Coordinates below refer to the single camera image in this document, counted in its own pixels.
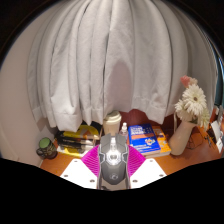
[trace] desk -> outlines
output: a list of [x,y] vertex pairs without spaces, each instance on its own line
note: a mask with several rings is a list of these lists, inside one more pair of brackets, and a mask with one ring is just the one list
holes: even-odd
[[[205,140],[202,136],[205,136],[204,130],[195,127],[192,132],[192,139],[195,146],[197,146],[195,149],[192,150],[186,148],[180,156],[167,155],[162,157],[155,157],[154,159],[167,175],[170,175],[190,165],[220,159],[223,153],[223,149],[221,153],[219,153],[214,143],[211,147],[209,147],[208,141]],[[60,176],[72,159],[74,159],[74,157],[58,153],[57,157],[53,160],[45,159],[42,162],[40,168]]]

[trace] cup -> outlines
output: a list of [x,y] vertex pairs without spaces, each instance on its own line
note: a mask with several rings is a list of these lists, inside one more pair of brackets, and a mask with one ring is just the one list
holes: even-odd
[[49,138],[42,138],[40,140],[39,149],[36,152],[43,159],[54,159],[58,154],[55,145]]
[[116,133],[119,133],[121,122],[121,115],[119,111],[112,111],[109,113],[103,120],[103,129],[104,134],[111,134],[111,136],[115,136]]

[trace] white wall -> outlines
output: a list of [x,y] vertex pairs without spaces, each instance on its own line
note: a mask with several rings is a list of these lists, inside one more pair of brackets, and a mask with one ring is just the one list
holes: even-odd
[[60,5],[38,16],[19,35],[9,50],[0,71],[0,152],[3,158],[39,166],[36,154],[43,137],[54,139],[57,129],[46,119],[35,122],[27,93],[27,63],[32,41],[41,24]]

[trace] white vase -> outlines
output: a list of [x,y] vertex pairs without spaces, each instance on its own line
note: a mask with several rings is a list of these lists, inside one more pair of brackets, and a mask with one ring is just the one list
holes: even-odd
[[169,146],[171,148],[171,154],[178,156],[181,155],[187,146],[187,142],[190,138],[192,129],[197,124],[182,121],[177,130],[169,139]]

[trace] book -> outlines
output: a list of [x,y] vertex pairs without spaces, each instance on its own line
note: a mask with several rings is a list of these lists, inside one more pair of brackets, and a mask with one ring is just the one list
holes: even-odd
[[72,147],[59,145],[57,138],[54,139],[53,144],[55,145],[58,153],[62,153],[68,156],[73,156],[77,159],[81,159],[90,150],[90,149],[72,148]]
[[128,127],[130,146],[142,155],[150,155],[161,151],[151,124],[133,125]]
[[77,132],[64,131],[63,137],[72,137],[77,139],[94,139],[100,140],[103,131],[103,125],[92,122],[91,125],[87,125],[85,122],[82,122]]
[[159,156],[166,156],[169,155],[171,152],[171,148],[167,142],[167,138],[163,132],[163,130],[161,129],[160,126],[152,126],[152,129],[156,135],[157,141],[160,145],[160,152],[159,153],[155,153],[149,156],[146,156],[146,158],[152,158],[152,157],[159,157]]
[[71,147],[77,147],[77,145],[95,146],[95,143],[96,143],[95,139],[81,139],[81,138],[67,137],[67,136],[64,136],[63,133],[64,133],[63,131],[58,131],[55,136],[60,145],[68,144]]
[[77,159],[81,159],[89,150],[79,150],[76,148],[70,148],[70,147],[63,147],[61,145],[58,145],[57,151],[59,153],[68,155],[68,156],[73,156]]

